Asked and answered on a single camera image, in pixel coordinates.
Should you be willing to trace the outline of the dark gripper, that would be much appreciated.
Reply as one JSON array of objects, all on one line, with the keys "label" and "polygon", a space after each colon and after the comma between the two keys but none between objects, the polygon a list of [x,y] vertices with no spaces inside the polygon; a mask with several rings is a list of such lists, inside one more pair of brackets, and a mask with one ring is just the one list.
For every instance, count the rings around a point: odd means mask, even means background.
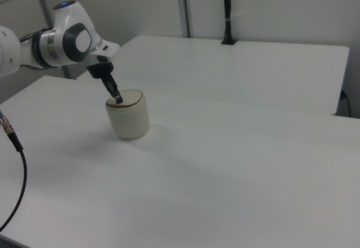
[{"label": "dark gripper", "polygon": [[88,65],[87,70],[93,78],[102,80],[105,88],[117,104],[122,103],[123,98],[118,90],[118,85],[111,75],[114,69],[113,63],[107,57],[101,55],[97,56],[97,61],[95,64]]}]

